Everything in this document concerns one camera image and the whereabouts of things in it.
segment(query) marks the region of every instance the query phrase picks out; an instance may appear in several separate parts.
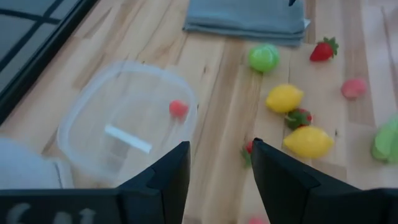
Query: wooden countertop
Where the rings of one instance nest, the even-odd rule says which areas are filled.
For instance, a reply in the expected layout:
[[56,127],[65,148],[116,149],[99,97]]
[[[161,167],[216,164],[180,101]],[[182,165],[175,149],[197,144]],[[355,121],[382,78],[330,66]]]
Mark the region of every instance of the wooden countertop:
[[[100,0],[42,76],[0,127],[0,132],[46,156],[60,156],[55,133],[81,89],[105,65],[137,60],[184,77],[199,100],[192,141],[192,179],[185,223],[244,223],[266,216],[251,170],[239,150],[254,136],[282,148],[283,118],[264,106],[267,92],[291,82],[306,93],[303,106],[314,125],[335,137],[319,160],[301,161],[356,187],[398,187],[398,167],[374,161],[369,147],[377,127],[397,112],[398,3],[395,0],[307,0],[312,24],[306,43],[335,36],[340,52],[332,63],[307,60],[312,45],[280,48],[281,64],[262,77],[245,65],[255,45],[181,31],[188,0]],[[345,78],[369,83],[363,98],[339,94]],[[98,185],[75,173],[77,187]]]

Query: gray cloth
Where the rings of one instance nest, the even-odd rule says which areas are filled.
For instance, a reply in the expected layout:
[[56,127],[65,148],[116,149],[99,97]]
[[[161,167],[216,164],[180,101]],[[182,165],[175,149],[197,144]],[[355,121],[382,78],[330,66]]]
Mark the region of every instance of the gray cloth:
[[183,29],[298,46],[308,23],[301,0],[190,0]]

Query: green ball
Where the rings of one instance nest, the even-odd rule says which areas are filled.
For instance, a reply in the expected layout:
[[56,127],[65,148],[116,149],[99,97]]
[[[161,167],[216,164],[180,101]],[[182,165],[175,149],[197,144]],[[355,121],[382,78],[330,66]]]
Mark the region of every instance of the green ball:
[[249,52],[249,63],[258,72],[269,72],[279,63],[279,51],[272,44],[253,47]]

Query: plastic container lid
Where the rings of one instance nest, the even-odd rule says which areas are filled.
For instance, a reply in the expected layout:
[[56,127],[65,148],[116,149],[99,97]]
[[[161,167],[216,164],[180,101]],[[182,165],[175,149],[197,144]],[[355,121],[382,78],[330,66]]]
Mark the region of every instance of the plastic container lid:
[[[173,100],[189,107],[182,121],[170,115]],[[196,120],[197,101],[182,78],[116,62],[84,87],[58,128],[57,142],[78,168],[117,186],[189,141]]]

